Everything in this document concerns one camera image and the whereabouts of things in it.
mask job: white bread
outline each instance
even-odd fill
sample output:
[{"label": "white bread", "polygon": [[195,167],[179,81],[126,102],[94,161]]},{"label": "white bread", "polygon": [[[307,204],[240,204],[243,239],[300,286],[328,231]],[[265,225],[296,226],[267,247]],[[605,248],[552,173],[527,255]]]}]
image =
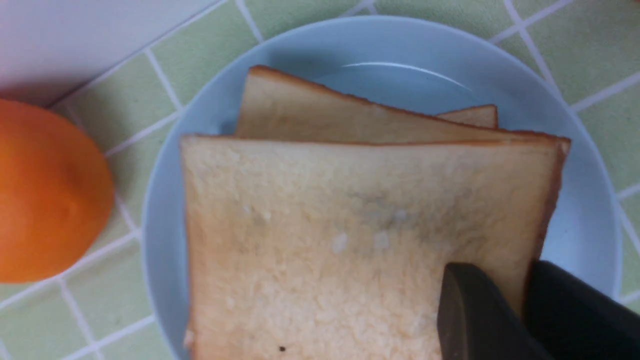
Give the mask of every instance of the white bread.
[{"label": "white bread", "polygon": [[[496,119],[495,107],[480,111],[492,112]],[[453,117],[469,123],[467,115]],[[245,81],[236,136],[311,142],[428,143],[526,140],[548,135],[455,124],[345,95],[259,65],[250,69]],[[569,141],[561,141],[568,150]]]},{"label": "white bread", "polygon": [[181,151],[194,360],[440,359],[444,265],[478,265],[519,312],[565,157],[544,138]]},{"label": "white bread", "polygon": [[[279,72],[275,69],[263,65],[258,65],[250,68],[246,76],[247,78],[245,80],[244,90],[247,95],[243,98],[241,112],[242,107],[246,107],[248,101],[255,101],[257,99],[257,96],[255,96],[255,94],[257,94],[258,92],[262,92],[262,89],[265,87],[268,87],[269,98],[272,100],[281,97],[278,101],[298,101],[297,98],[290,96],[290,93],[289,91],[287,91],[286,86],[282,86],[283,82],[290,85],[300,86],[299,90],[301,92],[322,91],[320,88],[318,88],[321,87],[319,85],[313,85],[313,83],[309,83],[308,81],[296,78],[283,72]],[[259,86],[259,88],[257,89],[258,92],[256,92],[256,89],[254,89],[254,86]],[[259,101],[257,104],[265,105],[266,103]],[[269,111],[268,108],[261,109],[265,112]],[[242,132],[244,132],[245,129],[253,127],[253,122],[261,121],[261,117],[264,115],[256,110],[253,110],[250,115],[251,114],[256,116],[240,116],[238,125],[238,128],[240,129],[240,133],[238,134],[239,136],[242,136]],[[318,120],[316,118],[313,118],[313,114],[311,114],[311,116],[312,118],[309,120]],[[450,122],[457,122],[459,124],[488,127],[492,129],[498,127],[498,108],[495,105],[475,106],[472,108],[441,113],[435,115],[435,117]],[[416,121],[433,119],[433,117],[418,113],[414,113],[413,118]]]},{"label": "white bread", "polygon": [[474,106],[473,108],[438,114],[435,117],[459,124],[487,127],[489,129],[498,128],[498,108],[495,105]]}]

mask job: blue plate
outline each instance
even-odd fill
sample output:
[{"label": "blue plate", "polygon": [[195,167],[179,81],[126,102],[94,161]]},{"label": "blue plate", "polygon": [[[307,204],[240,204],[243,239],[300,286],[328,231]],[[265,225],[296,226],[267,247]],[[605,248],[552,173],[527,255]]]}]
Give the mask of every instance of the blue plate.
[{"label": "blue plate", "polygon": [[202,89],[156,161],[143,214],[149,296],[178,359],[189,286],[179,138],[233,133],[247,70],[264,64],[331,88],[435,114],[496,104],[500,126],[573,140],[542,258],[613,297],[620,283],[621,234],[602,159],[566,103],[532,70],[468,33],[402,17],[352,17],[295,29],[264,42]]}]

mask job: orange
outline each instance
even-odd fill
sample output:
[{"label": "orange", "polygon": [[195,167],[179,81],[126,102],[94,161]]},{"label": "orange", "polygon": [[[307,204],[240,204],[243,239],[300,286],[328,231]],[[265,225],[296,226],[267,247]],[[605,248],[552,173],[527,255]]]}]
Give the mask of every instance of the orange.
[{"label": "orange", "polygon": [[47,110],[0,100],[0,282],[68,269],[112,206],[109,167],[82,131]]}]

